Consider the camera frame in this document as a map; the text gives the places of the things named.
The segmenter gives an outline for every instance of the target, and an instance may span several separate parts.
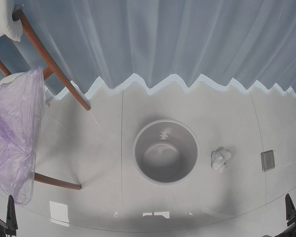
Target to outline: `chair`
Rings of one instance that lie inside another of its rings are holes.
[[[48,68],[43,71],[44,80],[46,80],[52,73],[55,73],[60,81],[67,87],[71,94],[79,101],[79,103],[86,109],[90,110],[90,106],[80,96],[75,87],[70,83],[64,73],[61,71],[59,66],[50,56],[32,26],[28,22],[27,18],[23,13],[22,5],[14,5],[13,0],[0,0],[0,36],[6,34],[12,40],[20,41],[21,35],[25,32],[28,39],[31,41],[33,46],[36,48],[38,53],[42,56],[45,62],[48,64]],[[11,74],[5,65],[0,61],[0,70],[6,76],[1,82],[8,83],[15,79],[17,74]],[[58,179],[54,179],[48,176],[35,173],[35,181],[51,184],[59,187],[80,190],[80,184],[72,184]]]

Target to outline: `curtain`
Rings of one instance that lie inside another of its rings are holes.
[[[189,87],[204,74],[248,89],[259,80],[296,92],[296,0],[14,0],[69,80],[86,93],[133,73],[151,88],[170,74]],[[25,34],[0,38],[12,72],[46,63]],[[63,85],[46,80],[53,94]]]

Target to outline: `floor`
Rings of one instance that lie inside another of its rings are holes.
[[[69,93],[59,100],[46,92],[36,172],[82,189],[35,182],[31,202],[16,207],[19,236],[260,237],[286,229],[287,192],[296,207],[291,88],[267,90],[257,81],[245,90],[235,80],[223,87],[201,77],[190,88],[168,78],[148,89],[131,76],[115,89],[97,80],[93,89],[90,111]],[[133,162],[135,136],[158,119],[183,122],[200,144],[195,171],[171,186],[149,182]],[[210,166],[219,147],[232,152],[222,173]],[[260,154],[271,149],[276,167],[262,172]],[[0,191],[2,219],[6,198]]]

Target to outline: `crumpled clear plastic wrapper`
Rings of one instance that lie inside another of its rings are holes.
[[[220,151],[213,151],[211,154],[211,167],[215,171],[222,172],[230,160],[230,150],[224,148]]]
[[[16,204],[33,195],[35,142],[45,111],[43,68],[0,85],[0,189]]]

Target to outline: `wooden chair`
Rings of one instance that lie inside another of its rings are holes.
[[[55,73],[58,78],[62,81],[62,83],[67,87],[67,89],[71,92],[71,94],[79,101],[79,103],[88,111],[90,110],[90,106],[87,104],[87,102],[80,96],[80,94],[77,92],[75,87],[70,83],[70,81],[67,79],[65,74],[60,70],[59,66],[56,64],[54,59],[50,56],[36,33],[34,32],[32,26],[28,22],[27,18],[25,17],[23,13],[23,6],[17,5],[15,6],[15,10],[13,14],[11,15],[13,18],[13,21],[21,20],[23,31],[27,35],[28,39],[31,41],[33,46],[36,48],[38,53],[42,56],[42,58],[46,61],[48,64],[48,68],[44,70],[44,80],[46,80],[52,73]],[[0,61],[0,70],[4,75],[7,77],[11,75],[10,71],[5,67],[5,65]],[[54,179],[48,176],[44,176],[38,173],[35,173],[34,177],[35,181],[51,184],[59,187],[74,189],[74,190],[80,190],[81,185],[80,184],[72,184],[65,181],[61,181],[58,179]]]

